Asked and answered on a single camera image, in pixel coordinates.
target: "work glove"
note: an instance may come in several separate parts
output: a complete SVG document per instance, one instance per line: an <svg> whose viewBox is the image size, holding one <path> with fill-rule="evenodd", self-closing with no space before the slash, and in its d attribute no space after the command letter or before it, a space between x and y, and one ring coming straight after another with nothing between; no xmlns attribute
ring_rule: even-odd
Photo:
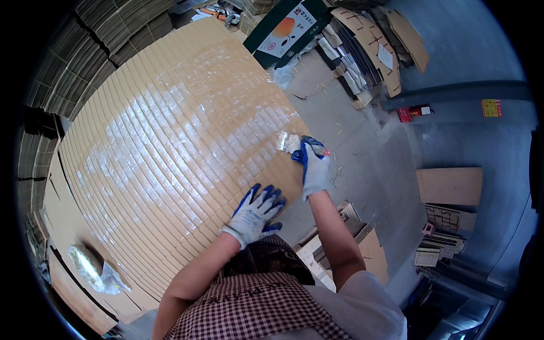
<svg viewBox="0 0 544 340"><path fill-rule="evenodd" d="M322 154L316 155L314 145L321 149ZM330 152L324 145L309 136L302 136L300 139L300 150L291 156L291 159L304 166L302 177L302 199L306 202L308 196L320 191L327 190L329 184L329 167L331 164Z"/></svg>
<svg viewBox="0 0 544 340"><path fill-rule="evenodd" d="M265 236L276 234L280 231L282 224L273 223L268 225L274 216L285 205L285 198L280 198L281 190L274 190L274 186L267 186L257 196L256 193L261 187L255 184L240 202L234 211L231 221L221 228L221 232L233 235L240 242L240 250L262 239Z"/></svg>

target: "white paper note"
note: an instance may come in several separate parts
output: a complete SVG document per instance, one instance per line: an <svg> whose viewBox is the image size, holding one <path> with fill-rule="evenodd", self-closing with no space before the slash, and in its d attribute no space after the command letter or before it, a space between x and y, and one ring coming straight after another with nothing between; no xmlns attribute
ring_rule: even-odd
<svg viewBox="0 0 544 340"><path fill-rule="evenodd" d="M378 59L380 59L385 66L389 67L390 70L393 70L393 56L382 44L378 45Z"/></svg>

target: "yellow label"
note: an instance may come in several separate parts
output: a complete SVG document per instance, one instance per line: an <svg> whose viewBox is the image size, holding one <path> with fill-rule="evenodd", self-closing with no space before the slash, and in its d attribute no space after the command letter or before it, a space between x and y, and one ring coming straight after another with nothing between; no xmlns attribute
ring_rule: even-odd
<svg viewBox="0 0 544 340"><path fill-rule="evenodd" d="M500 117L502 116L502 110L500 108L500 101L497 99L482 99L481 109L484 113L484 117Z"/></svg>

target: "pink object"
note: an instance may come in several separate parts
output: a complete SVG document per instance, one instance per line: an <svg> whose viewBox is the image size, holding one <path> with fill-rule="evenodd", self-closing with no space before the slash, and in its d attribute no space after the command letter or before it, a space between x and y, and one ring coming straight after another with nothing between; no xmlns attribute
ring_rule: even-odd
<svg viewBox="0 0 544 340"><path fill-rule="evenodd" d="M425 223L425 226L423 227L423 230L421 230L422 233L424 233L427 236L432 236L435 232L435 226L429 222Z"/></svg>

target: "gray wall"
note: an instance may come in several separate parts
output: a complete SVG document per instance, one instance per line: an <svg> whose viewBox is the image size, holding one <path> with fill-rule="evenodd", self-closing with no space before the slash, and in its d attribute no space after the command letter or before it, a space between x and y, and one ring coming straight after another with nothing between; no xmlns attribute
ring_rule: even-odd
<svg viewBox="0 0 544 340"><path fill-rule="evenodd" d="M403 91L491 79L525 80L514 49L487 7L475 0L394 0L425 40L424 74L401 70ZM502 118L484 118L479 101L431 104L415 118L418 166L481 166L478 218L458 256L475 272L513 282L521 253L536 228L530 209L529 148L537 118L530 102L503 101Z"/></svg>

